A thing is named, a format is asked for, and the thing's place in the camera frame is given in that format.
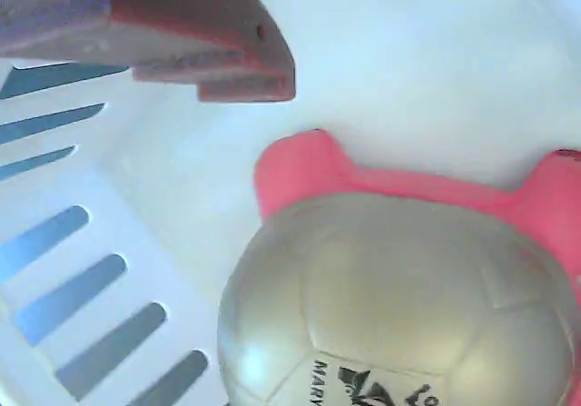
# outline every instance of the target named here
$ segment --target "pink ear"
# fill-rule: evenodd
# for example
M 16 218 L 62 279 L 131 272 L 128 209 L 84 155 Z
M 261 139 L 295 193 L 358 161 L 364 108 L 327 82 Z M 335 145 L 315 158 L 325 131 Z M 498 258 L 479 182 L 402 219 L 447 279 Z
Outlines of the pink ear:
M 559 151 L 541 161 L 507 216 L 552 252 L 576 282 L 581 275 L 581 153 Z
M 332 193 L 380 193 L 452 203 L 501 215 L 509 196 L 477 183 L 428 174 L 357 167 L 322 130 L 296 134 L 269 147 L 256 165 L 263 218 L 289 204 Z
M 339 143 L 315 130 L 271 145 L 256 164 L 254 184 L 263 218 L 310 197 L 347 190 L 354 165 Z

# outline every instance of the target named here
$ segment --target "basket slot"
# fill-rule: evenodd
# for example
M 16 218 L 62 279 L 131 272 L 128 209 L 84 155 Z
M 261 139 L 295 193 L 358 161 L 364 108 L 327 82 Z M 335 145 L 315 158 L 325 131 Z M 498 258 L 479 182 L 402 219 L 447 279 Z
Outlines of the basket slot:
M 88 221 L 87 212 L 74 206 L 0 245 L 0 282 L 22 271 Z
M 186 354 L 191 352 L 191 340 L 187 341 L 187 339 L 183 337 L 181 339 L 180 337 L 182 337 L 181 332 L 169 320 L 151 335 L 141 347 L 128 356 L 118 368 L 111 372 L 109 377 L 84 399 L 83 405 L 127 405 L 131 404 L 132 401 L 135 402 L 136 399 L 140 399 L 142 403 L 135 404 L 141 406 L 142 404 L 147 404 L 145 401 L 151 401 L 152 403 L 150 404 L 153 405 L 172 406 L 172 402 L 160 401 L 159 398 L 155 398 L 155 395 L 160 394 L 159 391 L 151 391 L 149 393 L 147 391 L 163 376 L 167 375 L 168 371 L 171 371 L 178 362 L 182 361 Z M 164 385 L 166 390 L 172 391 L 167 392 L 164 396 L 169 397 L 172 394 L 176 396 L 177 394 L 178 398 L 171 399 L 176 402 L 192 384 L 195 386 L 195 380 L 205 371 L 206 365 L 205 362 L 200 362 L 204 363 L 203 366 L 200 366 L 197 362 L 193 363 L 196 363 L 195 367 L 181 369 L 181 371 L 187 371 L 188 374 L 175 373 L 170 379 L 158 386 L 159 388 Z M 179 386 L 177 384 L 179 378 L 184 376 L 185 380 L 183 382 L 185 383 Z
M 111 102 L 116 95 L 126 97 L 127 93 L 135 93 L 133 89 L 139 85 L 144 87 L 143 84 L 132 82 L 130 75 L 118 74 L 0 100 L 0 122 L 11 123 Z
M 42 167 L 55 161 L 60 161 L 69 156 L 73 151 L 74 147 L 71 146 L 49 153 L 38 154 L 20 161 L 6 163 L 0 166 L 0 182 L 15 177 L 20 173 L 30 172 L 35 168 Z
M 200 351 L 191 352 L 166 372 L 152 387 L 128 406 L 173 406 L 208 368 L 208 359 Z
M 99 114 L 103 108 L 104 104 L 94 104 L 60 113 L 41 115 L 26 120 L 1 124 L 0 144 L 10 143 L 15 140 L 26 138 L 30 135 L 39 134 L 68 124 L 87 120 Z
M 228 401 L 228 396 L 226 395 L 222 384 L 218 362 L 215 359 L 214 362 L 211 362 L 208 370 L 193 384 L 190 390 L 187 391 L 174 406 L 200 404 L 200 399 L 207 400 L 208 404 L 216 405 L 223 405 Z
M 36 346 L 55 368 L 65 367 L 152 301 L 129 272 L 88 302 Z
M 13 68 L 0 91 L 0 100 L 65 84 L 74 84 L 96 77 L 117 74 L 127 69 L 128 67 L 88 64 L 53 64 L 27 69 Z
M 94 223 L 60 241 L 20 273 L 7 281 L 2 296 L 16 313 L 91 268 L 96 260 L 111 253 Z
M 13 323 L 34 346 L 126 271 L 124 259 L 110 255 L 18 312 Z
M 165 321 L 159 303 L 150 303 L 56 372 L 77 400 L 83 399 Z

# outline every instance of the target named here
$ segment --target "pink object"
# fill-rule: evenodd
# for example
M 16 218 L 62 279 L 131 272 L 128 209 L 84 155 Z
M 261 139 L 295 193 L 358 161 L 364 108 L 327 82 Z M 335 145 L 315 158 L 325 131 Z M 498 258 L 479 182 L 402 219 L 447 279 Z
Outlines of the pink object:
M 546 156 L 520 189 L 506 193 L 446 177 L 358 167 L 322 130 L 270 146 L 256 165 L 255 186 L 264 219 L 316 196 L 379 193 L 449 203 L 494 215 L 529 235 L 558 259 L 581 304 L 581 152 Z M 581 406 L 581 386 L 572 406 Z
M 0 0 L 0 56 L 128 65 L 197 84 L 206 102 L 295 95 L 281 31 L 260 0 Z

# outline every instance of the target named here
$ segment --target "white plastic basket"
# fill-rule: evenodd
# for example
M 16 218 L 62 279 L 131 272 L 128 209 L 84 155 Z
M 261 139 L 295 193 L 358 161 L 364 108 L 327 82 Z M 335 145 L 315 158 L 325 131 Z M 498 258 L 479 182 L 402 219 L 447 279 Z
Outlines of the white plastic basket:
M 3 406 L 225 404 L 220 293 L 260 225 L 252 167 L 284 135 L 322 126 L 360 163 L 502 187 L 541 154 L 581 146 L 576 0 L 262 2 L 297 61 L 292 103 L 199 104 L 189 86 L 129 72 L 0 100 L 0 262 L 21 259 L 0 265 Z M 34 88 L 47 71 L 34 65 L 2 62 L 0 83 Z M 88 106 L 15 139 L 38 129 L 20 121 Z M 6 167 L 22 162 L 34 168 Z M 30 240 L 41 223 L 68 236 Z M 99 266 L 109 279 L 78 282 Z M 86 297 L 96 282 L 107 286 Z M 71 290 L 86 304 L 55 303 Z M 35 319 L 43 304 L 61 318 Z

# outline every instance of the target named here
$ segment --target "soccer ball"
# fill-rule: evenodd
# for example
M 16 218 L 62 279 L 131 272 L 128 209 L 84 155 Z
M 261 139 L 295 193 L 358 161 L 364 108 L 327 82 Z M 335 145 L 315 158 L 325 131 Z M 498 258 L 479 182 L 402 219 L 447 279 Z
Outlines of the soccer ball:
M 264 224 L 218 343 L 231 406 L 564 406 L 580 326 L 560 265 L 509 225 L 348 193 Z

